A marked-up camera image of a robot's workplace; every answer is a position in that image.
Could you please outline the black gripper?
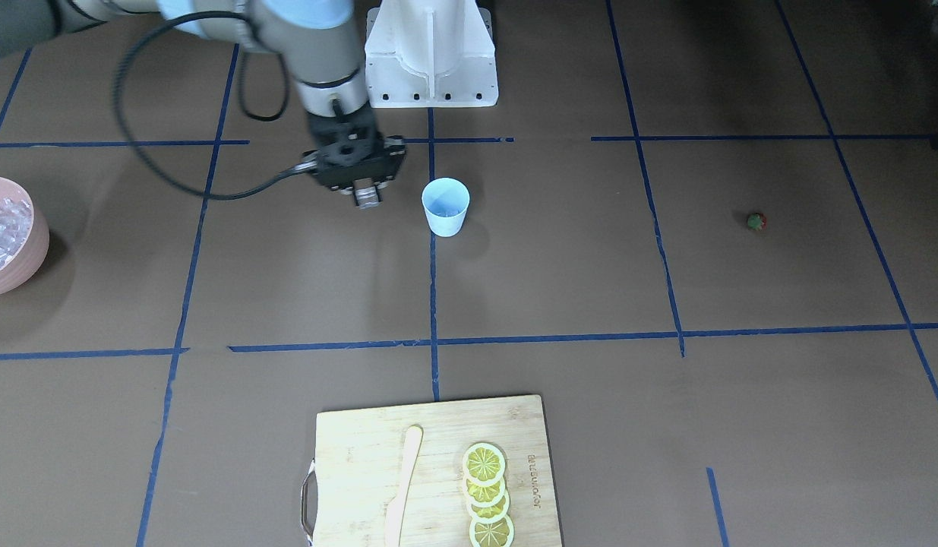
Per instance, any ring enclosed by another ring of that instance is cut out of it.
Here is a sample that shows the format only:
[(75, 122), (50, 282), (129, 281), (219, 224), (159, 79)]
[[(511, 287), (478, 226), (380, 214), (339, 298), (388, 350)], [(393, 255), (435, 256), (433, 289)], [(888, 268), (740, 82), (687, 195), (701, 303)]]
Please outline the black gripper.
[(329, 189), (352, 188), (358, 209), (378, 207), (381, 186), (396, 178), (406, 155), (402, 136), (384, 136), (374, 109), (325, 117), (308, 113), (308, 130), (317, 146), (314, 179)]

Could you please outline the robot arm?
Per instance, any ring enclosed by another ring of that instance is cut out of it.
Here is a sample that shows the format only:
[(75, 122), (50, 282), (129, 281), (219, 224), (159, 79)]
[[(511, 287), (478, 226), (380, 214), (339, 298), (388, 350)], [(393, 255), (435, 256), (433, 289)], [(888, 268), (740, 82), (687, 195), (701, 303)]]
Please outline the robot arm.
[[(406, 158), (402, 136), (378, 129), (365, 82), (365, 55), (351, 1), (0, 1), (0, 59), (58, 36), (100, 27), (122, 17), (162, 15), (115, 70), (112, 108), (119, 131), (141, 162), (171, 187), (209, 201), (235, 201), (289, 177), (309, 175), (356, 207), (381, 204), (382, 190)], [(146, 45), (180, 30), (232, 43), (244, 52), (276, 55), (286, 93), (295, 91), (316, 149), (296, 165), (252, 189), (216, 194), (174, 180), (139, 145), (125, 115), (124, 88)]]

